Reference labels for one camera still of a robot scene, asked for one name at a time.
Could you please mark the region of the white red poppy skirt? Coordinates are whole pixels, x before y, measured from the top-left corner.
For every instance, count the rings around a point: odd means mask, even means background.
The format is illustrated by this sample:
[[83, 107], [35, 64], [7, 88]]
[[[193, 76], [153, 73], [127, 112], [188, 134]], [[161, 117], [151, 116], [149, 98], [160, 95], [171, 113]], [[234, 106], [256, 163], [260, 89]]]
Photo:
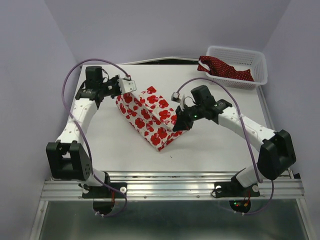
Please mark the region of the white red poppy skirt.
[[158, 152], [184, 133], [183, 130], [173, 131], [176, 112], [153, 86], [141, 93], [117, 96], [115, 104], [134, 129]]

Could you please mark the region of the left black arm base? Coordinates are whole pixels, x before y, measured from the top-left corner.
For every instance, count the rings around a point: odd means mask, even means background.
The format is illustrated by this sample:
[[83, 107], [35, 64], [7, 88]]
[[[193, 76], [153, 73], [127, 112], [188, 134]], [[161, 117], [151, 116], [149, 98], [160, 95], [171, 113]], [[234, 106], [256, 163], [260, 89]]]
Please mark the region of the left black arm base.
[[[110, 182], [109, 186], [88, 186], [79, 183], [78, 186], [82, 189], [82, 198], [93, 200], [92, 208], [96, 216], [102, 218], [115, 217], [123, 212], [127, 206], [127, 190], [126, 182]], [[116, 208], [116, 200], [124, 200], [124, 205]]]

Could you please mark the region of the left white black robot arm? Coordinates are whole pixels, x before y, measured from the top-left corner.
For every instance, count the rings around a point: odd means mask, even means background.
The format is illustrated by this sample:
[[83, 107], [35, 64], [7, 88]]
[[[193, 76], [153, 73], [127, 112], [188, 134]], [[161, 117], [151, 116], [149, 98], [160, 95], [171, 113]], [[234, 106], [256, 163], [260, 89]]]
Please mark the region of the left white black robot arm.
[[85, 80], [75, 94], [71, 107], [66, 106], [67, 123], [54, 142], [46, 146], [46, 155], [54, 179], [77, 181], [94, 187], [95, 193], [106, 197], [111, 193], [109, 174], [93, 167], [92, 153], [86, 133], [104, 98], [122, 96], [135, 91], [129, 74], [108, 78], [101, 66], [87, 66]]

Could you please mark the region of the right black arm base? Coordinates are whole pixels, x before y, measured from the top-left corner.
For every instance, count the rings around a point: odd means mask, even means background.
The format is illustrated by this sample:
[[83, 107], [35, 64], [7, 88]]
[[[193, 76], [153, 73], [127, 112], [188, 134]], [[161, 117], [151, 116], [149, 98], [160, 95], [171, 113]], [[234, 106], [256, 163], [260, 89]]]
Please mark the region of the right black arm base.
[[251, 209], [251, 198], [259, 197], [260, 190], [257, 184], [243, 187], [231, 181], [220, 181], [214, 183], [211, 196], [215, 199], [230, 198], [229, 206], [236, 213], [248, 214]]

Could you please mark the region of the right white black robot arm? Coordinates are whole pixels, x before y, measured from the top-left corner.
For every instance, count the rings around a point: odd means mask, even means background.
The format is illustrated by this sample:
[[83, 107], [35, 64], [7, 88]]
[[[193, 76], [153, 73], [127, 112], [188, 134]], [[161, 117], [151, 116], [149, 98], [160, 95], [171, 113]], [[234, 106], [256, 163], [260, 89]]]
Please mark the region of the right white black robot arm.
[[174, 132], [189, 131], [197, 120], [206, 119], [243, 138], [249, 149], [258, 151], [258, 160], [237, 172], [229, 181], [215, 184], [215, 198], [242, 197], [247, 190], [264, 180], [274, 181], [296, 162], [291, 135], [256, 123], [240, 113], [239, 107], [224, 99], [215, 100], [205, 85], [191, 90], [193, 105], [185, 103], [178, 92], [171, 96], [176, 108]]

